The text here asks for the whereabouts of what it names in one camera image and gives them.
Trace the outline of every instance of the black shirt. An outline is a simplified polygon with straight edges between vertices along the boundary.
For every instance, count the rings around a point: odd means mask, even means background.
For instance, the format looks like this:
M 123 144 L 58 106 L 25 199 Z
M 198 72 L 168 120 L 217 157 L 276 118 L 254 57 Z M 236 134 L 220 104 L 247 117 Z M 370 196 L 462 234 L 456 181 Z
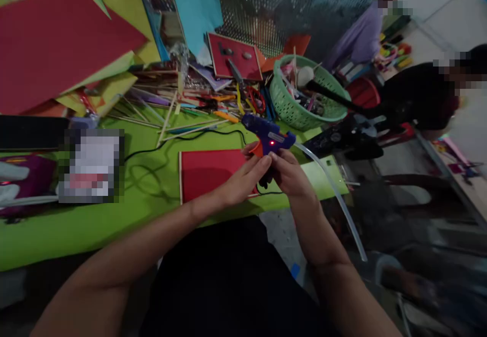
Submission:
M 399 72 L 386 81 L 379 94 L 382 102 L 411 101 L 408 121 L 417 120 L 419 130 L 445 129 L 459 104 L 454 84 L 445 80 L 433 63 L 418 64 Z
M 142 337 L 160 335 L 337 333 L 253 216 L 197 229 L 164 256 L 140 330 Z

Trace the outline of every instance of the purple shirt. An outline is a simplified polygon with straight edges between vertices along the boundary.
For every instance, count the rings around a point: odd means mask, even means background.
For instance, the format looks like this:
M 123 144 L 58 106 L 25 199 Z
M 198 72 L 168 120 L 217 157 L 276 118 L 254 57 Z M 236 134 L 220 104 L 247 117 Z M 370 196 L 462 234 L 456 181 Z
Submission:
M 330 72 L 349 56 L 355 64 L 370 62 L 379 52 L 381 30 L 382 12 L 374 1 L 335 44 L 323 68 Z

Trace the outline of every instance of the laundry basket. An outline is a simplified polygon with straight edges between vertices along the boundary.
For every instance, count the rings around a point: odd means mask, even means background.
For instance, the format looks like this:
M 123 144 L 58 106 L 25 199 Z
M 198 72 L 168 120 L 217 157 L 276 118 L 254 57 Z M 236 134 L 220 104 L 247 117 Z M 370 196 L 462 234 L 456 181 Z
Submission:
M 325 110 L 322 116 L 311 113 L 296 102 L 292 94 L 286 89 L 284 81 L 279 74 L 281 66 L 289 63 L 293 58 L 294 55 L 285 55 L 274 63 L 274 78 L 270 84 L 270 97 L 280 119 L 300 131 L 314 129 L 323 124 L 343 119 L 347 114 L 347 108 L 331 99 L 325 98 L 327 103 L 324 105 Z M 302 56 L 296 56 L 296 61 L 298 67 L 316 67 L 315 62 Z M 349 93 L 321 66 L 315 70 L 315 81 L 350 100 Z

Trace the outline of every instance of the hot glue gun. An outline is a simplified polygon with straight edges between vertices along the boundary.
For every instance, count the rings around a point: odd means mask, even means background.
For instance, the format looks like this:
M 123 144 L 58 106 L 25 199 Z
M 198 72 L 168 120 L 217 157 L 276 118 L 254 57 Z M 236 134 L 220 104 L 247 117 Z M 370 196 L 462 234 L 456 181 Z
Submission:
M 296 136 L 290 131 L 281 134 L 278 125 L 252 114 L 245 114 L 242 124 L 259 138 L 257 146 L 250 151 L 257 157 L 263 157 L 270 152 L 276 153 L 280 148 L 289 149 L 296 141 Z

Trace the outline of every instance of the green tablecloth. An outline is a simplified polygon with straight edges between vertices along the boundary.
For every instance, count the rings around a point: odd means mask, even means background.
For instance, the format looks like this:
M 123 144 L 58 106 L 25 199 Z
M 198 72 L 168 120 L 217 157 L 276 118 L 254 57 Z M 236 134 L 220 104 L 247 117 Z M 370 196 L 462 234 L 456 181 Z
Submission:
M 215 117 L 194 117 L 180 113 L 172 118 L 171 124 L 177 127 L 212 118 Z M 283 132 L 289 129 L 282 123 L 278 124 Z M 158 137 L 156 129 L 110 118 L 102 122 L 102 127 L 125 130 L 126 154 L 154 148 Z M 247 143 L 257 139 L 241 124 L 225 123 L 218 127 L 219 131 L 235 129 L 244 132 Z M 307 133 L 295 133 L 298 141 L 302 142 L 319 131 L 317 129 Z M 127 162 L 124 169 L 125 180 L 122 184 L 124 191 L 117 203 L 56 208 L 18 224 L 6 225 L 3 221 L 0 222 L 0 271 L 103 247 L 129 230 L 180 205 L 180 151 L 235 149 L 242 148 L 243 145 L 238 133 L 228 136 L 207 133 L 194 141 L 171 140 L 159 151 L 138 154 Z M 293 152 L 300 163 L 308 162 L 299 149 L 293 148 Z M 347 193 L 333 157 L 330 156 L 323 161 L 328 163 L 340 192 Z M 334 196 L 316 163 L 305 164 L 303 168 L 320 199 Z M 267 191 L 279 191 L 279 188 L 273 182 Z M 203 226 L 288 206 L 287 197 L 283 194 L 253 197 L 237 207 L 217 214 Z

